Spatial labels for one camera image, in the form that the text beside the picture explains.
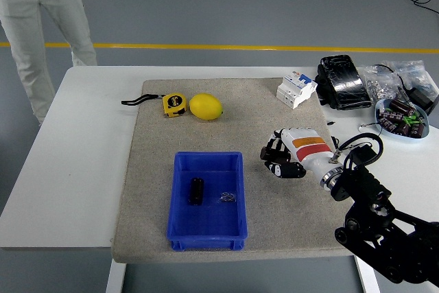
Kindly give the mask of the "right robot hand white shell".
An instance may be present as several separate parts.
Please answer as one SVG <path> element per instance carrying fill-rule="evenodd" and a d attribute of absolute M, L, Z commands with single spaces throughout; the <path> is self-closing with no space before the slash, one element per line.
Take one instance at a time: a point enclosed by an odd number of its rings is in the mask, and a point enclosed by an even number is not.
<path fill-rule="evenodd" d="M 275 130 L 260 159 L 279 178 L 303 178 L 310 171 L 322 187 L 329 188 L 342 174 L 342 165 L 324 139 L 312 129 Z"/>

